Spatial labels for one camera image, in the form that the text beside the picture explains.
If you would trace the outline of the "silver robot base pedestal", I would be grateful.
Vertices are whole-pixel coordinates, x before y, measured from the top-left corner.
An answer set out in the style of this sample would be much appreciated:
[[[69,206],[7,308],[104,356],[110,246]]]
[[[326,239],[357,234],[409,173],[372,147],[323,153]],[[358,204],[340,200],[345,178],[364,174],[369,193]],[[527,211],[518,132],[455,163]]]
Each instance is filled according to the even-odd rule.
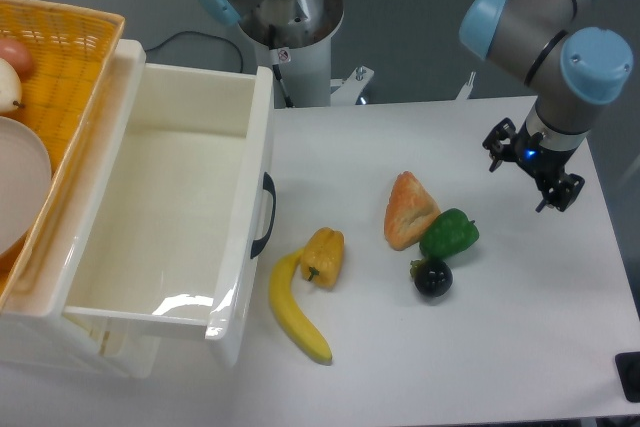
[[[252,43],[256,63],[271,70],[279,107],[327,106],[331,41],[343,0],[198,0],[219,24],[236,26]]]

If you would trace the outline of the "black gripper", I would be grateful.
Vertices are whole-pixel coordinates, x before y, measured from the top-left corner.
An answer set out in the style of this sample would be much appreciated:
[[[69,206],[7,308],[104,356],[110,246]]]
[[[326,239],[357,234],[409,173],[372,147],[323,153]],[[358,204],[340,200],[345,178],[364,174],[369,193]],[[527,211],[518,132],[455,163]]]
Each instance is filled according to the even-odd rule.
[[[567,174],[566,163],[575,152],[575,137],[552,130],[539,119],[526,119],[519,131],[509,118],[497,123],[482,142],[488,152],[490,172],[502,163],[517,163],[531,176],[542,195],[535,208],[565,212],[585,185],[583,177]]]

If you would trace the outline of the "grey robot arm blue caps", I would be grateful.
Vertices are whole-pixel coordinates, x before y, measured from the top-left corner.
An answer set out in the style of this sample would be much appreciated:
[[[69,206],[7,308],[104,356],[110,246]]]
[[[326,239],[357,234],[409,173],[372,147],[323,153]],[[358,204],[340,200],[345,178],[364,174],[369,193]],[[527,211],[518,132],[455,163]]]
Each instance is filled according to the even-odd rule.
[[[565,166],[634,66],[629,44],[598,27],[569,32],[595,0],[475,0],[459,28],[470,52],[518,78],[537,98],[521,126],[500,121],[483,142],[496,170],[518,165],[542,196],[540,209],[566,210],[584,186]]]

